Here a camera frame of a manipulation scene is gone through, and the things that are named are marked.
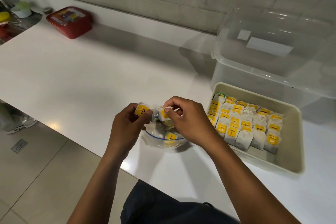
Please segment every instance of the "yellow lid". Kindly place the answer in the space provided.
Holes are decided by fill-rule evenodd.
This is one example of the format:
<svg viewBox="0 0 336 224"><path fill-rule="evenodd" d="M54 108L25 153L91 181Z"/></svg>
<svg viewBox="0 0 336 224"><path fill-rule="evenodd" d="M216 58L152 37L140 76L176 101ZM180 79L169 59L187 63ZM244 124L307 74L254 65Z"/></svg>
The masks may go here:
<svg viewBox="0 0 336 224"><path fill-rule="evenodd" d="M0 13L0 23L7 21L10 18L10 16L11 15L9 14L9 12L1 12Z"/></svg>

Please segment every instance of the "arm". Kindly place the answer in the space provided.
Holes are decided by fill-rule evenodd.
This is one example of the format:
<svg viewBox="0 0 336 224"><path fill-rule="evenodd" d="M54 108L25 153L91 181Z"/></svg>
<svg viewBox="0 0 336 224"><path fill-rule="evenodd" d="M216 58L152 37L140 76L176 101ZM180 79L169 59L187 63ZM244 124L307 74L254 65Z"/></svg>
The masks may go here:
<svg viewBox="0 0 336 224"><path fill-rule="evenodd" d="M183 116L171 108L165 112L187 140L209 154L241 223L300 224L219 136L200 103L175 96L163 107L168 106L182 109Z"/></svg>
<svg viewBox="0 0 336 224"><path fill-rule="evenodd" d="M129 104L115 116L105 154L67 224L108 223L120 165L152 117L148 110L136 119L136 107L137 104Z"/></svg>

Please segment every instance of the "dark clothing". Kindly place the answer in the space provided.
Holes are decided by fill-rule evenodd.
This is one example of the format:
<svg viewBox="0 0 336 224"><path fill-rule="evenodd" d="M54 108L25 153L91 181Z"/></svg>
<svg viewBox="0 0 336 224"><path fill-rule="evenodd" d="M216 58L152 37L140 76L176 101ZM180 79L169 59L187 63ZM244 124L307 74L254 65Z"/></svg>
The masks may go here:
<svg viewBox="0 0 336 224"><path fill-rule="evenodd" d="M209 203L179 202L142 180L129 194L120 220L121 224L239 223Z"/></svg>

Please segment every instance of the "tiled floor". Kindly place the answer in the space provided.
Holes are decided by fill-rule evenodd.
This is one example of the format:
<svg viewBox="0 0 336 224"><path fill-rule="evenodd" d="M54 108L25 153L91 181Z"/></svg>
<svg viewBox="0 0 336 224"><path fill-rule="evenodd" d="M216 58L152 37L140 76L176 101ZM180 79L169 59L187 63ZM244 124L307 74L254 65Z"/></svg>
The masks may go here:
<svg viewBox="0 0 336 224"><path fill-rule="evenodd" d="M11 148L23 139L19 154ZM100 157L38 123L12 135L0 132L0 224L66 223ZM110 222L120 223L137 183L120 170Z"/></svg>

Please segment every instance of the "beige tray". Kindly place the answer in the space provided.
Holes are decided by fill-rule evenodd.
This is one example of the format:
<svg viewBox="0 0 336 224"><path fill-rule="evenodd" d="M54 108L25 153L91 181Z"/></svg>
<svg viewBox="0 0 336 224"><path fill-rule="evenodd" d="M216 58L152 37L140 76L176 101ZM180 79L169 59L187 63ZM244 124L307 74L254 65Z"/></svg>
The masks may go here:
<svg viewBox="0 0 336 224"><path fill-rule="evenodd" d="M301 111L296 106L223 82L215 85L213 95L218 92L224 93L226 96L235 97L237 100L242 100L246 103L260 105L271 111L282 113L285 116L281 130L282 141L276 155L254 147L250 147L245 152L230 145L243 161L268 171L279 171L280 168L297 174L303 173L305 164L303 157L302 117Z"/></svg>

